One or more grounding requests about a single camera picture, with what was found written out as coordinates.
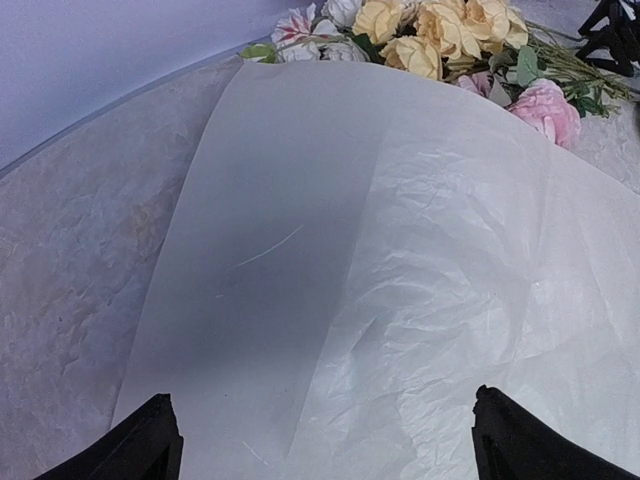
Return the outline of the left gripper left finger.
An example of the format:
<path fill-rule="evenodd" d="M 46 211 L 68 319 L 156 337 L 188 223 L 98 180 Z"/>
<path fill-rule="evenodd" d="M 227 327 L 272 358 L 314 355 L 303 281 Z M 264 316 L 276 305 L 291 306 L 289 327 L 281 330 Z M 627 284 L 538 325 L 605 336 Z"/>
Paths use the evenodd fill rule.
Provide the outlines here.
<path fill-rule="evenodd" d="M 183 445 L 171 396 L 156 394 L 93 445 L 36 479 L 177 479 Z"/>

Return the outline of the white rose stem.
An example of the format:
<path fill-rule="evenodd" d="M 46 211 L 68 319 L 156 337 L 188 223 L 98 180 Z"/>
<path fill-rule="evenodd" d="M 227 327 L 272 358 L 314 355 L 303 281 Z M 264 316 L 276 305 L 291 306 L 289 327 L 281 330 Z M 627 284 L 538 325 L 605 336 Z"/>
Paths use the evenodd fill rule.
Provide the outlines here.
<path fill-rule="evenodd" d="M 337 29 L 342 40 L 331 40 L 320 47 L 321 59 L 329 61 L 368 62 L 369 56 L 353 41 L 352 27 L 363 2 L 327 0 L 321 14 Z"/>

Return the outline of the pink rose stem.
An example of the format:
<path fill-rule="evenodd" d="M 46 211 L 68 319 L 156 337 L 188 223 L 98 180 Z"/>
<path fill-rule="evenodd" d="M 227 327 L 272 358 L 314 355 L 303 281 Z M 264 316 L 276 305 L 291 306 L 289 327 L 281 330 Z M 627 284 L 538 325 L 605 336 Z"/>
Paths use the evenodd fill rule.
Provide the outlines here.
<path fill-rule="evenodd" d="M 489 72 L 463 75 L 454 81 L 454 85 L 505 108 L 565 149 L 569 149 L 581 133 L 578 110 L 566 100 L 561 88 L 551 80 L 534 80 L 510 102 L 506 87 Z"/>

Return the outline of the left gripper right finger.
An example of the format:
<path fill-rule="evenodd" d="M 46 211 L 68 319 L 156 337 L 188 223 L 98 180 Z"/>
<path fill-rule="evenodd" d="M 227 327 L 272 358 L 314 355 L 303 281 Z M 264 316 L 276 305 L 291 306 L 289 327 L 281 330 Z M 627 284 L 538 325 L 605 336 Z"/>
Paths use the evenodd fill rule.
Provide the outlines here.
<path fill-rule="evenodd" d="M 633 480 L 637 476 L 585 450 L 495 387 L 481 386 L 471 428 L 481 480 Z"/>

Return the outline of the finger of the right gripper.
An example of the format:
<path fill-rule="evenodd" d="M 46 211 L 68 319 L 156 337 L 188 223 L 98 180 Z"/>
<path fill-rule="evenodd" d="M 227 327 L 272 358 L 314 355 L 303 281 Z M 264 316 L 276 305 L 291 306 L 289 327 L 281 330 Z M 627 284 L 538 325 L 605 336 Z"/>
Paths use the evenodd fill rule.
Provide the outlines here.
<path fill-rule="evenodd" d="M 578 59 L 621 76 L 634 75 L 639 67 L 638 1 L 599 1 L 578 33 L 587 39 Z"/>

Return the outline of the yellow rose bunch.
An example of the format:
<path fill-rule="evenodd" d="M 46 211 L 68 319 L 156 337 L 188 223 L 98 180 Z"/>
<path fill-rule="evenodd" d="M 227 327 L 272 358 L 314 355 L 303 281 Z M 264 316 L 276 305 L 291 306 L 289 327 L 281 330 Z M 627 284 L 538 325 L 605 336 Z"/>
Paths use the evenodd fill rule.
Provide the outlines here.
<path fill-rule="evenodd" d="M 638 95 L 506 1 L 366 1 L 352 32 L 372 62 L 424 78 L 454 84 L 489 72 L 508 102 L 538 79 L 555 82 L 581 118 L 606 117 L 614 101 Z"/>

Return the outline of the pink wrapping paper sheet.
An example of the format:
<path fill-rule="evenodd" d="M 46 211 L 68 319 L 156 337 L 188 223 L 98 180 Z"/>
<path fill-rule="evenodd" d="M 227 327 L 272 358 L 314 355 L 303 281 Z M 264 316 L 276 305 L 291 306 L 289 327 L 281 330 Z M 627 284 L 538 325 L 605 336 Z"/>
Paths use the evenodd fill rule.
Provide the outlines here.
<path fill-rule="evenodd" d="M 638 196 L 457 87 L 243 66 L 115 418 L 169 394 L 184 479 L 473 479 L 483 385 L 638 470 Z"/>

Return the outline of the white pink flower stem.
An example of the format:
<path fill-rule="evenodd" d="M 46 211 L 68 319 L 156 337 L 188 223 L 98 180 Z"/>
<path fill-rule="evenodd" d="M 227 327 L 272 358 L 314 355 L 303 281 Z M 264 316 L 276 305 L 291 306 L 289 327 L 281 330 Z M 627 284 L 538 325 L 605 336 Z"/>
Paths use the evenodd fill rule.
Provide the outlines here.
<path fill-rule="evenodd" d="M 321 59 L 322 47 L 342 38 L 337 27 L 319 16 L 316 4 L 311 3 L 306 9 L 290 9 L 276 23 L 270 42 L 250 44 L 238 56 L 244 61 L 265 64 L 315 61 Z"/>

